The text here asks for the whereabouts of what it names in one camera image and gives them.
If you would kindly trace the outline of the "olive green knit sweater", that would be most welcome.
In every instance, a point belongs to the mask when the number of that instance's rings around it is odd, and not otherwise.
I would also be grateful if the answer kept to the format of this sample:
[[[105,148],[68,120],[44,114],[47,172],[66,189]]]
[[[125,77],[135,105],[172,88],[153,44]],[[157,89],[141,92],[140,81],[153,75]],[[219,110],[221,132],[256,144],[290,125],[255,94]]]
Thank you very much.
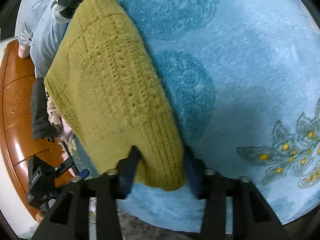
[[[99,173],[136,146],[136,182],[166,191],[184,185],[183,146],[169,100],[117,0],[79,5],[44,85]]]

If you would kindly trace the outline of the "orange wooden headboard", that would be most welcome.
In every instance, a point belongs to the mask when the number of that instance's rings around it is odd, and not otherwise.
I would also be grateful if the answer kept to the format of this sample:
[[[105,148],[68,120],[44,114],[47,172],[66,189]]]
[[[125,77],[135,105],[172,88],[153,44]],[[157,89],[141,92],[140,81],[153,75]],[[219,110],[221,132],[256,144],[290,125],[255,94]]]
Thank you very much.
[[[35,155],[51,166],[63,161],[63,150],[57,141],[33,139],[30,102],[34,82],[31,58],[19,58],[18,41],[10,41],[1,61],[1,154],[16,193],[33,218],[38,210],[26,199],[29,159]]]

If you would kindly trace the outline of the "folded pink garment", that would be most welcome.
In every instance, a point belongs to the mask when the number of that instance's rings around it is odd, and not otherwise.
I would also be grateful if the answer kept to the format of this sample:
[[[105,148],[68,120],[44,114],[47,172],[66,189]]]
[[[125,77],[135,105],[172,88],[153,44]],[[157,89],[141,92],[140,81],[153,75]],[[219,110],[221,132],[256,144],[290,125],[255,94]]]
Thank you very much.
[[[49,96],[48,92],[46,92],[46,97],[48,120],[50,124],[56,128],[57,138],[61,142],[64,142],[66,144],[66,147],[69,150],[70,154],[73,155],[73,152],[76,150],[74,132],[55,107],[55,104],[52,98]]]

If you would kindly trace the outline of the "folded dark grey garment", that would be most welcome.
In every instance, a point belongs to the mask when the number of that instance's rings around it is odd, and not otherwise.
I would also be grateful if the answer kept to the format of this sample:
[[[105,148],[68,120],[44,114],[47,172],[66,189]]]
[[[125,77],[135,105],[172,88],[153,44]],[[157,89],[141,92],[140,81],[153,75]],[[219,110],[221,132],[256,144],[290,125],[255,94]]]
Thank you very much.
[[[47,113],[47,96],[44,87],[44,78],[37,77],[31,92],[31,130],[35,140],[46,139],[54,142],[57,138],[57,129],[50,124]]]

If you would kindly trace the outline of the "pink pillow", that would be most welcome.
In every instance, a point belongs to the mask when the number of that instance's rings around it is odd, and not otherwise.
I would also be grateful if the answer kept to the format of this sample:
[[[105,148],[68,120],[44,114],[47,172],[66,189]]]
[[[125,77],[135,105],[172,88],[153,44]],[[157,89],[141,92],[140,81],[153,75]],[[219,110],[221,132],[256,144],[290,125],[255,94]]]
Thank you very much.
[[[19,44],[18,56],[21,59],[26,59],[30,56],[30,46]]]

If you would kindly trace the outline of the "blue floral duvet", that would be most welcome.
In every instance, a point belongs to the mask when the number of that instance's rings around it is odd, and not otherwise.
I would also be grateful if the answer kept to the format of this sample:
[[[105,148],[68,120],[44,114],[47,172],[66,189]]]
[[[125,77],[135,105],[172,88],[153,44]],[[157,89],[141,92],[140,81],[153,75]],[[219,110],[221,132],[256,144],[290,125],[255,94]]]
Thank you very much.
[[[30,46],[35,76],[44,78],[64,37],[67,24],[54,21],[51,0],[22,0],[17,16],[18,45]]]

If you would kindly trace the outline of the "blue floral bed sheet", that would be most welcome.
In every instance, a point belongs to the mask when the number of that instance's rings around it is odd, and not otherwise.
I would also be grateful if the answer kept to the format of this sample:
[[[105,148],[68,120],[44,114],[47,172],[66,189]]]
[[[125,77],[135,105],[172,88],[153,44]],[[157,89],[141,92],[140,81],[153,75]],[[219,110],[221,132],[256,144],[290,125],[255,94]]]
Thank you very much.
[[[300,0],[118,0],[195,156],[287,224],[319,205],[319,28]]]

